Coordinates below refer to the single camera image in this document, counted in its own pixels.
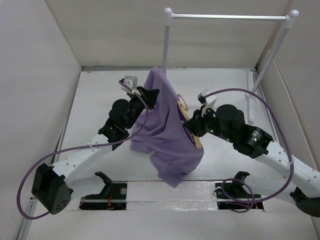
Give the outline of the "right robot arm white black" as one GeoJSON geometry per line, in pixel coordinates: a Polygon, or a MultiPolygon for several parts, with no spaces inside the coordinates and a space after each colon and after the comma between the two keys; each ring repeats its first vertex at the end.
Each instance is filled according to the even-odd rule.
{"type": "Polygon", "coordinates": [[[184,126],[197,137],[211,134],[225,140],[240,154],[282,175],[282,179],[264,180],[239,171],[233,178],[225,179],[216,193],[226,200],[225,206],[230,210],[238,205],[247,211],[257,203],[278,198],[309,216],[320,216],[319,171],[295,158],[261,128],[246,124],[244,113],[235,106],[225,104],[217,110],[203,107],[184,126]]]}

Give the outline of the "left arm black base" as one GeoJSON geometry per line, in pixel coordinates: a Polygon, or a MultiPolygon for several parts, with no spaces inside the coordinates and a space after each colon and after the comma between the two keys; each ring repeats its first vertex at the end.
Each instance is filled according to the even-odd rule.
{"type": "Polygon", "coordinates": [[[88,211],[124,211],[127,209],[128,183],[126,181],[112,181],[103,172],[95,175],[102,179],[104,186],[97,194],[83,196],[79,203],[81,210],[88,211]]]}

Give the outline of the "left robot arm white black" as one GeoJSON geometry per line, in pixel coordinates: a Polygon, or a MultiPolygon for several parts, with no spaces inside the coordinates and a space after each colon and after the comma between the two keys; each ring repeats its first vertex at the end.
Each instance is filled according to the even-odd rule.
{"type": "Polygon", "coordinates": [[[130,100],[116,100],[104,126],[84,146],[66,159],[36,168],[31,193],[52,215],[60,213],[71,201],[73,181],[92,163],[111,153],[132,136],[128,130],[144,110],[156,105],[159,89],[141,86],[128,93],[130,100]]]}

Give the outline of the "purple t shirt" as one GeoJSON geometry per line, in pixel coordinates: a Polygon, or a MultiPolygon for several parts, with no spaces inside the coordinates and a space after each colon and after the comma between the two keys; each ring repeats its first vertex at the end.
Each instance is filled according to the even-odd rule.
{"type": "Polygon", "coordinates": [[[150,161],[158,177],[175,188],[197,168],[204,149],[195,146],[184,128],[180,98],[160,68],[150,70],[143,87],[158,89],[159,94],[154,108],[135,122],[132,132],[136,136],[131,139],[130,149],[147,155],[153,152],[150,161]]]}

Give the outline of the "wooden clothes hanger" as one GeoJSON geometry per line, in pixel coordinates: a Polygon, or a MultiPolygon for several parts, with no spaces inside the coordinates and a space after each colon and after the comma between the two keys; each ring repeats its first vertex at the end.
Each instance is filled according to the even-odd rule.
{"type": "MultiPolygon", "coordinates": [[[[179,111],[181,112],[181,114],[183,116],[181,121],[182,121],[182,123],[185,123],[186,121],[188,121],[190,119],[189,115],[188,115],[189,106],[188,106],[185,98],[181,94],[178,94],[178,97],[179,97],[179,101],[177,102],[177,105],[178,105],[179,111]]],[[[187,134],[190,137],[191,141],[196,146],[196,148],[197,149],[203,148],[203,146],[200,142],[200,139],[197,136],[195,136],[191,131],[189,131],[189,130],[186,130],[186,131],[187,131],[187,134]]]]}

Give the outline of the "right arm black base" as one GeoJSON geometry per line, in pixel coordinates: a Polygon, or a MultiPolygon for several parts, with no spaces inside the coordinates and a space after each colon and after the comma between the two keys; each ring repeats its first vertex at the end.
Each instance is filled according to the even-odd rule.
{"type": "MultiPolygon", "coordinates": [[[[249,189],[236,180],[227,180],[223,185],[224,191],[231,197],[241,201],[252,201],[252,195],[249,189]]],[[[264,210],[262,202],[258,203],[240,203],[228,198],[222,191],[222,181],[215,183],[215,190],[212,195],[217,199],[218,210],[231,210],[236,213],[246,213],[249,209],[264,210]]]]}

